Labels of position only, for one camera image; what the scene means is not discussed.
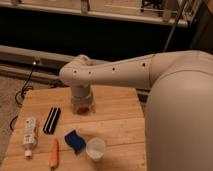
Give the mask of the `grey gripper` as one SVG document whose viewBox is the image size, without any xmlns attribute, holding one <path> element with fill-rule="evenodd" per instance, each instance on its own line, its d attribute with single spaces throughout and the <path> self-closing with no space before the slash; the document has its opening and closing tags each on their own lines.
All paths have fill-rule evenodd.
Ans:
<svg viewBox="0 0 213 171">
<path fill-rule="evenodd" d="M 71 86 L 71 104 L 74 114 L 85 115 L 90 112 L 95 112 L 94 97 L 90 85 L 86 86 Z M 89 110 L 85 113 L 79 113 L 77 110 L 80 106 L 87 106 Z"/>
</svg>

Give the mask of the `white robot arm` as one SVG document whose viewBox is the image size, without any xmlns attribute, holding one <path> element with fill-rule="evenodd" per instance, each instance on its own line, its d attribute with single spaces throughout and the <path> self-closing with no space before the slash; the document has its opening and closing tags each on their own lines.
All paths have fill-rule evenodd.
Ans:
<svg viewBox="0 0 213 171">
<path fill-rule="evenodd" d="M 93 65 L 79 55 L 60 80 L 72 101 L 93 101 L 92 85 L 145 89 L 148 171 L 213 171 L 213 55 L 164 52 Z"/>
</svg>

